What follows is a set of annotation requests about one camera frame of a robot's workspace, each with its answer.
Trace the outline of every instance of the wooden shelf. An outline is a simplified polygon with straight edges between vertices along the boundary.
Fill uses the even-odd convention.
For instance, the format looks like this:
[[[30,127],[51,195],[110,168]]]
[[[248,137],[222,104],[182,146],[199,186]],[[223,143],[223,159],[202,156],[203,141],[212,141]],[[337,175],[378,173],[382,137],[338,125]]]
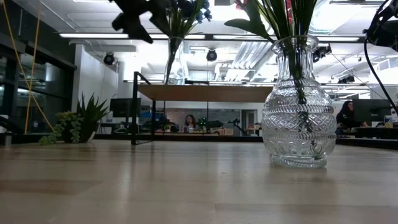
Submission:
[[[263,103],[272,87],[139,85],[138,91],[156,101]]]

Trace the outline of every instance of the potted plant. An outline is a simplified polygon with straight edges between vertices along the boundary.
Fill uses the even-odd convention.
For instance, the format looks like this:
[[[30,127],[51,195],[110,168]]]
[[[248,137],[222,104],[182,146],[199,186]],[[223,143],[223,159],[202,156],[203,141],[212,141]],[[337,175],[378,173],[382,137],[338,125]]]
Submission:
[[[288,167],[326,165],[336,139],[330,97],[313,76],[312,51],[318,39],[308,35],[317,0],[245,0],[237,4],[249,16],[226,26],[257,34],[273,43],[279,77],[267,97],[262,131],[271,161]],[[276,36],[266,30],[267,22]]]
[[[111,0],[123,11],[113,21],[115,30],[123,29],[129,38],[153,43],[141,25],[139,15],[150,11],[150,21],[169,37],[169,58],[165,68],[164,84],[183,85],[188,75],[183,57],[183,41],[204,18],[212,18],[208,0]]]
[[[59,118],[54,127],[54,132],[40,139],[41,145],[55,144],[58,138],[62,138],[66,143],[82,143],[93,139],[98,129],[98,121],[106,116],[109,111],[104,108],[106,100],[100,105],[99,98],[95,101],[94,94],[85,105],[85,97],[81,95],[81,101],[78,100],[76,113],[63,112],[57,113]]]

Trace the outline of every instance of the person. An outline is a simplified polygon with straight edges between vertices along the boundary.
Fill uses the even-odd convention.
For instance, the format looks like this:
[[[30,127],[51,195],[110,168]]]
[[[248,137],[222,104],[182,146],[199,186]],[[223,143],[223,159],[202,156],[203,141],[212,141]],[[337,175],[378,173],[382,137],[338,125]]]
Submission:
[[[198,129],[195,117],[192,114],[189,114],[185,117],[184,132],[189,133],[189,128],[191,127],[193,130]]]
[[[346,101],[343,104],[340,112],[336,116],[338,124],[341,124],[345,129],[368,127],[366,122],[356,122],[354,118],[354,104],[352,101]]]

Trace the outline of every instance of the clear cut-glass vase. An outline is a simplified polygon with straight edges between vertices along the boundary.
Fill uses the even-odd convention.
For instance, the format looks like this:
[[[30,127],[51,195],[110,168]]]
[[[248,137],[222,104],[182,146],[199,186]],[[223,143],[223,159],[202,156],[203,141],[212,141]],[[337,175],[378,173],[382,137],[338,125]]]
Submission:
[[[184,41],[179,37],[169,39],[169,58],[165,68],[165,85],[184,85],[188,75],[187,62],[183,53]]]
[[[335,147],[331,100],[313,76],[317,45],[316,37],[298,35],[272,46],[279,76],[264,105],[262,138],[273,164],[320,168]]]

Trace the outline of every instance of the ceiling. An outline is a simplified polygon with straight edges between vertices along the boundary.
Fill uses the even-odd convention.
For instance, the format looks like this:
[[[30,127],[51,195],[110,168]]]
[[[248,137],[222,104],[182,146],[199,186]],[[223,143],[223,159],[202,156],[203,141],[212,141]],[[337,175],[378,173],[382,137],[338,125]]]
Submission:
[[[36,0],[14,0],[32,14],[37,14],[39,2]],[[59,32],[115,32],[111,28],[113,19],[121,12],[113,3],[103,0],[40,0],[42,2],[42,20]],[[210,10],[213,15],[211,22],[197,25],[192,32],[203,34],[243,34],[244,32],[232,27],[226,27],[224,22],[237,17],[245,18],[243,11],[235,9],[235,5],[214,6],[210,0]],[[329,29],[331,35],[362,35],[362,30],[367,29],[376,7],[331,5],[329,0],[319,0],[327,4],[319,5],[319,10],[314,13],[312,19],[313,33],[317,30]],[[149,22],[150,14],[143,14],[141,21],[148,33],[160,33]],[[139,40],[91,40],[86,45],[87,51],[93,51],[97,55],[105,54],[105,46],[135,46],[135,50],[116,52],[119,58],[128,60],[130,56],[138,56],[144,75],[162,75],[167,61],[167,41],[158,40],[152,45]],[[353,68],[355,75],[363,82],[370,82],[369,70],[364,59],[362,44],[330,44],[333,55],[327,55],[314,64],[314,74],[319,82],[337,83],[338,77],[347,75],[347,68]],[[207,62],[206,52],[189,51],[190,46],[199,46],[216,49],[218,59],[215,62]],[[185,41],[186,59],[190,71],[214,72],[216,65],[223,62],[232,62],[242,50],[240,41]],[[398,57],[392,49],[369,45],[369,56],[375,65],[386,58]],[[264,64],[256,65],[256,82],[271,82],[276,75],[275,59],[264,61]]]

